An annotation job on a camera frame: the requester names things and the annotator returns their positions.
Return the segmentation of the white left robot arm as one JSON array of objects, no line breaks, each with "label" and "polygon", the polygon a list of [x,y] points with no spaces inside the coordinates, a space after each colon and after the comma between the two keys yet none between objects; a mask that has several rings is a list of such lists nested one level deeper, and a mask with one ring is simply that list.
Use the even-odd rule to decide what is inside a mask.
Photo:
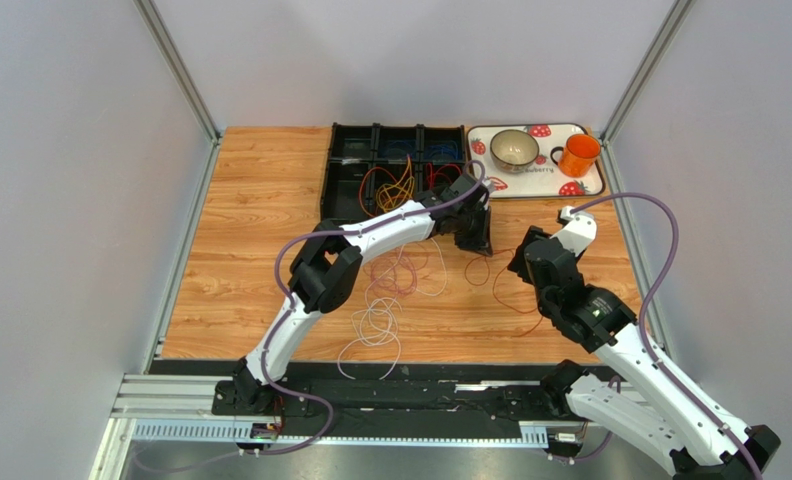
[{"label": "white left robot arm", "polygon": [[278,274],[289,248],[300,248],[290,263],[289,280],[278,283],[285,299],[258,345],[233,371],[238,399],[253,405],[283,377],[302,340],[319,319],[349,299],[362,267],[370,261],[441,235],[452,236],[462,250],[491,254],[491,191],[484,174],[465,172],[390,212],[354,224],[323,220],[312,232],[289,241],[273,269]]}]

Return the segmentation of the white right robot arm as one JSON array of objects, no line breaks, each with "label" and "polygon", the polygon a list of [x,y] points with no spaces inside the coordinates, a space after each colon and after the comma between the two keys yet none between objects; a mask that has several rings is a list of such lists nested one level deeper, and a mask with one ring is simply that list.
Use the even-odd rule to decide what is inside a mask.
[{"label": "white right robot arm", "polygon": [[759,479],[781,445],[766,425],[750,426],[695,386],[634,312],[611,291],[584,281],[576,238],[591,240],[592,221],[549,235],[532,226],[509,270],[534,287],[538,312],[568,340],[595,354],[647,402],[616,392],[565,360],[542,381],[557,415],[595,421],[658,463],[674,479]]}]

